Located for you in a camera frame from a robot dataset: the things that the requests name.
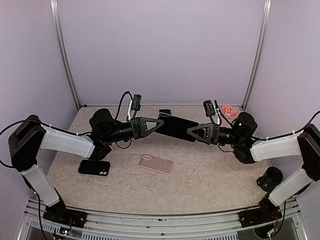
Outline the black phone silver edge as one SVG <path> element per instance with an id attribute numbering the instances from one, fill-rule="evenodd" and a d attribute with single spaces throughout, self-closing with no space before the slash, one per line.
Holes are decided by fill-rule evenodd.
<path id="1" fill-rule="evenodd" d="M 157 134 L 184 140 L 187 142 L 196 141 L 194 137 L 187 134 L 187 129 L 198 126 L 198 122 L 177 117 L 174 115 L 171 115 L 170 117 L 162 117 L 157 119 L 163 120 L 164 122 L 164 125 L 155 131 Z"/>

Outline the teal green phone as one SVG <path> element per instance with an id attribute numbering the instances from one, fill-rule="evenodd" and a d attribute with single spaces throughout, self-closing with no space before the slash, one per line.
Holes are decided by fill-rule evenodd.
<path id="1" fill-rule="evenodd" d="M 166 115 L 171 115 L 172 114 L 170 109 L 160 109 L 159 113 L 160 114 L 166 114 Z"/>

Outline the pink clear phone case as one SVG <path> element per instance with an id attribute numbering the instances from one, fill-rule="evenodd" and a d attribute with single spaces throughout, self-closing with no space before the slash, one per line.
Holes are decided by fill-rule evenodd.
<path id="1" fill-rule="evenodd" d="M 158 156 L 143 154 L 138 161 L 138 166 L 157 173 L 168 175 L 172 171 L 174 162 Z"/>

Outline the light blue phone case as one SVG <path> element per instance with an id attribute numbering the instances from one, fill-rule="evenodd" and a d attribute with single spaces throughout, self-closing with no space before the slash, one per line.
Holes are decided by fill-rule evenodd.
<path id="1" fill-rule="evenodd" d="M 171 116 L 172 116 L 172 114 L 169 115 L 169 114 L 159 113 L 159 111 L 158 111 L 158 116 L 157 116 L 157 118 L 160 119 L 160 118 L 171 117 Z"/>

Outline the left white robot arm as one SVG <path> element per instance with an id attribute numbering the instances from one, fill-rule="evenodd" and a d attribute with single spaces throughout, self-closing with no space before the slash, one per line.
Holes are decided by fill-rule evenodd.
<path id="1" fill-rule="evenodd" d="M 102 108 L 89 119 L 89 125 L 90 133 L 80 135 L 44 123 L 32 114 L 18 122 L 18 128 L 8 139 L 12 167 L 42 202 L 51 207 L 50 214 L 61 223 L 70 218 L 70 211 L 60 203 L 61 197 L 41 169 L 37 160 L 39 152 L 62 152 L 100 161 L 111 152 L 111 144 L 146 138 L 162 127 L 164 121 L 140 116 L 121 122 L 107 108 Z"/>

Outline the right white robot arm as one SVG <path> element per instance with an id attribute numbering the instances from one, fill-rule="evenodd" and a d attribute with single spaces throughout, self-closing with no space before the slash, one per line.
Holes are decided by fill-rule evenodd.
<path id="1" fill-rule="evenodd" d="M 207 145 L 230 145 L 235 157 L 244 164 L 253 164 L 288 156 L 300 156 L 302 166 L 273 189 L 267 202 L 256 210 L 256 218 L 266 222 L 282 205 L 312 182 L 320 179 L 320 131 L 311 123 L 298 131 L 281 136 L 256 139 L 257 128 L 253 116 L 241 112 L 232 127 L 221 127 L 215 123 L 200 124 L 187 129 L 187 134 Z"/>

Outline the black phone case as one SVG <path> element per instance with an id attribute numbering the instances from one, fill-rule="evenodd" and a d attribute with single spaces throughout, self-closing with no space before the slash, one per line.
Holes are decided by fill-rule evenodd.
<path id="1" fill-rule="evenodd" d="M 108 161 L 82 160 L 78 173 L 106 177 L 109 174 L 111 164 Z"/>

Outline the red white patterned bowl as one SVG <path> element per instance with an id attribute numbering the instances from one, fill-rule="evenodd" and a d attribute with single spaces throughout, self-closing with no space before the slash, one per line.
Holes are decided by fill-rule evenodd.
<path id="1" fill-rule="evenodd" d="M 220 111 L 227 119 L 235 119 L 239 115 L 238 108 L 232 105 L 223 105 L 220 107 Z"/>

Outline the dark green mug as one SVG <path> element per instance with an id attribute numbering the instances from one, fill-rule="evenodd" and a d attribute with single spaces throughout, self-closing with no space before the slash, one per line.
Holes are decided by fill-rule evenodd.
<path id="1" fill-rule="evenodd" d="M 256 180 L 256 183 L 263 191 L 269 193 L 278 186 L 283 179 L 282 171 L 275 166 L 270 166 L 265 173 Z"/>

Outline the right aluminium frame post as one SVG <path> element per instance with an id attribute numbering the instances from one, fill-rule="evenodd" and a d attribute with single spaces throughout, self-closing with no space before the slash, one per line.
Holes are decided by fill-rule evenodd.
<path id="1" fill-rule="evenodd" d="M 259 67 L 260 67 L 260 63 L 263 55 L 265 39 L 267 35 L 267 30 L 268 30 L 268 24 L 269 24 L 270 13 L 271 13 L 271 5 L 272 5 L 271 0 L 263 1 L 263 11 L 261 16 L 260 28 L 258 32 L 257 46 L 255 50 L 255 55 L 253 58 L 252 68 L 250 71 L 249 82 L 248 82 L 244 99 L 241 105 L 241 108 L 244 111 L 246 111 L 249 107 L 250 99 L 253 94 L 254 86 L 257 80 L 257 75 L 258 75 L 258 71 L 259 71 Z"/>

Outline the aluminium frame post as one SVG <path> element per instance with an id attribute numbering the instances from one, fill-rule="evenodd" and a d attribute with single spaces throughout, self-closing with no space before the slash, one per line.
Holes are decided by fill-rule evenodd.
<path id="1" fill-rule="evenodd" d="M 63 69 L 66 75 L 67 84 L 71 93 L 71 98 L 73 100 L 74 106 L 76 110 L 79 111 L 82 105 L 81 105 L 80 97 L 73 79 L 73 75 L 72 75 L 72 71 L 71 71 L 71 67 L 68 59 L 67 49 L 64 41 L 64 36 L 63 36 L 63 28 L 62 28 L 62 23 L 60 18 L 58 1 L 50 0 L 50 8 L 51 8 L 53 24 L 55 28 L 55 34 L 57 37 L 58 49 L 60 52 Z"/>
<path id="2" fill-rule="evenodd" d="M 249 107 L 250 99 L 253 94 L 254 86 L 257 80 L 257 75 L 258 75 L 258 71 L 259 71 L 259 67 L 260 67 L 260 63 L 263 55 L 265 39 L 267 35 L 267 30 L 268 30 L 268 24 L 269 24 L 270 13 L 271 13 L 271 5 L 272 5 L 271 0 L 263 1 L 263 11 L 261 16 L 260 28 L 258 32 L 257 46 L 255 50 L 255 55 L 253 58 L 252 68 L 250 71 L 249 82 L 248 82 L 244 99 L 241 105 L 241 108 L 244 111 L 246 111 Z"/>

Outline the front aluminium rail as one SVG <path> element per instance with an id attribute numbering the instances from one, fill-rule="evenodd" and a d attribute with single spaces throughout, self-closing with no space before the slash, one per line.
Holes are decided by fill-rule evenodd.
<path id="1" fill-rule="evenodd" d="M 148 215 L 85 210 L 83 228 L 72 227 L 67 235 L 60 234 L 65 225 L 43 219 L 38 212 L 44 204 L 31 199 L 22 215 L 18 240 L 250 240 L 256 239 L 258 226 L 243 227 L 241 209 L 220 212 Z"/>

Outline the left aluminium frame post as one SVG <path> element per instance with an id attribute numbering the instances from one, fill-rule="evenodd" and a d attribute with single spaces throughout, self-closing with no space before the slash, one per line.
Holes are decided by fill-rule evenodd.
<path id="1" fill-rule="evenodd" d="M 66 75 L 67 84 L 71 93 L 71 98 L 73 100 L 74 106 L 76 110 L 79 111 L 82 105 L 81 105 L 80 97 L 73 79 L 73 75 L 72 75 L 72 71 L 71 71 L 71 67 L 68 59 L 67 49 L 64 41 L 64 36 L 63 36 L 63 28 L 62 28 L 62 23 L 60 18 L 58 1 L 50 0 L 50 8 L 51 8 L 53 24 L 55 28 L 55 34 L 57 37 L 58 49 L 60 52 L 63 69 Z"/>

